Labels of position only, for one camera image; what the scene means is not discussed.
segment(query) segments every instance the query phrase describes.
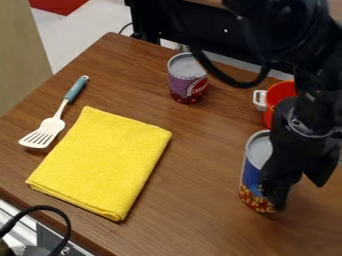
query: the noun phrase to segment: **beige wall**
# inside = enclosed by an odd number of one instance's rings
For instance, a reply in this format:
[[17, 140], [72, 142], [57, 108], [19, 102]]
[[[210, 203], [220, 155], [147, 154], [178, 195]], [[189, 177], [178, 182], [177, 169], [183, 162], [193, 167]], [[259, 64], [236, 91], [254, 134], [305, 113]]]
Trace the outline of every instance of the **beige wall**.
[[0, 116], [50, 76], [27, 0], [0, 0]]

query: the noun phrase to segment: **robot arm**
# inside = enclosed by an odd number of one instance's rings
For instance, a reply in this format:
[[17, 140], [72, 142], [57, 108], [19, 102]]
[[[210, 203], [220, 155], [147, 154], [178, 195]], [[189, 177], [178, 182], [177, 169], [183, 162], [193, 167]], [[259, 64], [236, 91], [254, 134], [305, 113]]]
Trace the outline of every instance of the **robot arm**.
[[242, 16], [247, 42], [262, 59], [293, 65], [297, 99], [279, 104], [273, 153], [259, 189], [277, 210], [305, 174], [326, 184], [339, 160], [342, 125], [342, 31], [326, 0], [223, 0]]

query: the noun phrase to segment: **spatula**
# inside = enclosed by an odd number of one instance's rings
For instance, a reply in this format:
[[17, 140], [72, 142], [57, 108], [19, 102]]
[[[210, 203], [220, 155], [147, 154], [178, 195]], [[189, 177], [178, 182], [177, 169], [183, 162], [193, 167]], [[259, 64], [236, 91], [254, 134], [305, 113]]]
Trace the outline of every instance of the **spatula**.
[[62, 104], [56, 114], [51, 118], [45, 119], [37, 130], [19, 140], [19, 144], [29, 148], [46, 148], [49, 146], [56, 136], [65, 128], [65, 122], [61, 120], [65, 106], [74, 101], [88, 81], [88, 76], [81, 76], [64, 96]]

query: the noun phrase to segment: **orange cup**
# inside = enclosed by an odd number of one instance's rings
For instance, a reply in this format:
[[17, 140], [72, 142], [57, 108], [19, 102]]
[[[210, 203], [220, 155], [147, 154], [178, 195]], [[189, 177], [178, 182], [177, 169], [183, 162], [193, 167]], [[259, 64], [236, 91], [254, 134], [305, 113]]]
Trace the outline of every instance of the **orange cup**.
[[296, 97], [296, 87], [293, 81], [285, 81], [272, 85], [268, 90], [256, 90], [253, 103], [259, 111], [264, 113], [264, 122], [267, 129], [272, 127], [273, 113], [277, 105], [291, 97]]

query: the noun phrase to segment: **table surface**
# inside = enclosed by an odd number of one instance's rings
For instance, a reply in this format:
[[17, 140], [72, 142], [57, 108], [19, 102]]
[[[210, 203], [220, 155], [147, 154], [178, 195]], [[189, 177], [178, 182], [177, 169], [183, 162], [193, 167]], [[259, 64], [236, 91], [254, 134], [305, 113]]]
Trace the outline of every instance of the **table surface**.
[[[0, 118], [0, 195], [18, 207], [46, 204], [65, 211], [73, 239], [96, 255], [223, 256], [342, 255], [342, 172], [316, 188], [305, 178], [285, 212], [260, 215], [238, 197], [246, 140], [263, 128], [252, 90], [211, 79], [209, 96], [182, 105], [168, 94], [167, 60], [177, 52], [147, 42], [105, 35], [58, 74]], [[224, 67], [238, 79], [254, 73]], [[114, 223], [35, 192], [24, 181], [49, 150], [26, 151], [17, 141], [52, 116], [73, 82], [90, 84], [63, 116], [67, 129], [88, 105], [154, 124], [173, 138], [126, 221]], [[275, 83], [267, 79], [262, 87]], [[63, 222], [36, 215], [57, 230]]]
[[[185, 1], [224, 8], [222, 5], [222, 0], [185, 0]], [[330, 4], [331, 15], [337, 21], [342, 22], [342, 1], [341, 0], [328, 0], [328, 2]]]

